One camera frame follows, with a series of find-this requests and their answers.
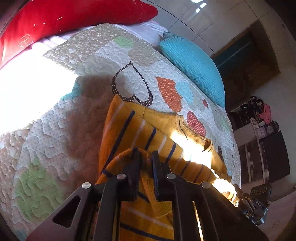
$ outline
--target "black metal bracket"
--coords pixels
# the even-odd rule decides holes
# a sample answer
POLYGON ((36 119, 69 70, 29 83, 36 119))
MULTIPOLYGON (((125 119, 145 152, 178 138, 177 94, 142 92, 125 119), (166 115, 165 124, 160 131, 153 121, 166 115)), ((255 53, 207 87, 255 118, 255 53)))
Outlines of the black metal bracket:
MULTIPOLYGON (((171 201, 174 240, 200 241, 268 241, 244 214, 235 208, 211 184, 188 183, 171 173, 168 164, 152 154, 155 197, 171 201)), ((120 204, 138 196, 141 154, 135 152, 132 164, 106 183, 84 183, 28 237, 27 241, 112 241, 120 240, 120 204)))
POLYGON ((255 225, 263 224, 270 204, 271 185, 269 183, 253 187, 251 193, 244 193, 234 185, 240 200, 239 209, 255 225))

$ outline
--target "clock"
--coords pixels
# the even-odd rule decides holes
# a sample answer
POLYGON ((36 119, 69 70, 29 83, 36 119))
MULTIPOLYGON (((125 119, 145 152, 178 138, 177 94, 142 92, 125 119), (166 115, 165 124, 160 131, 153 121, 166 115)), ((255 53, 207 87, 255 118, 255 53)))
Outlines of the clock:
POLYGON ((265 125, 264 128, 265 128, 266 134, 268 136, 277 132, 277 128, 276 128, 276 125, 275 125, 274 121, 272 121, 269 124, 265 125))
POLYGON ((265 130, 264 126, 263 127, 260 127, 260 128, 257 128, 256 131, 257 131, 257 137, 258 137, 258 139, 261 139, 261 138, 267 136, 267 133, 266 133, 266 130, 265 130))

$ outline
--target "triangular cutout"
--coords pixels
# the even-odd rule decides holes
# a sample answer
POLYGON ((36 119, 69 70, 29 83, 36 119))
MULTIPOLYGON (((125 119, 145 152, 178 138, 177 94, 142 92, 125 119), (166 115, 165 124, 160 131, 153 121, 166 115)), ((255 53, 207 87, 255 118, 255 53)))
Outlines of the triangular cutout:
POLYGON ((62 225, 65 228, 71 227, 74 215, 78 208, 80 197, 75 196, 53 219, 56 224, 62 225))

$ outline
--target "floor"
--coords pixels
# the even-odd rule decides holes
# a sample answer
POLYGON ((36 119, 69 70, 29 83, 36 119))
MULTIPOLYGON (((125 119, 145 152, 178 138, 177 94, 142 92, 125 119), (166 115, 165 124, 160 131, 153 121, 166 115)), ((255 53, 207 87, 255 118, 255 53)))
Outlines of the floor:
POLYGON ((264 224, 258 226, 268 237, 269 241, 295 240, 295 210, 296 191, 271 202, 264 224))
POLYGON ((271 10, 264 0, 142 1, 158 9, 156 22, 193 41, 209 56, 271 10))

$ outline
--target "turquoise pillow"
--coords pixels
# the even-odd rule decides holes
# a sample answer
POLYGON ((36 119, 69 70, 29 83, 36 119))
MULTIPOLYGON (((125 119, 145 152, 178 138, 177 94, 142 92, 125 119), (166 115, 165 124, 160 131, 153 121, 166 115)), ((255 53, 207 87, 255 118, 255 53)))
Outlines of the turquoise pillow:
POLYGON ((205 95, 225 108, 225 91, 220 73, 213 60, 196 44, 164 32, 159 46, 162 54, 190 78, 205 95))

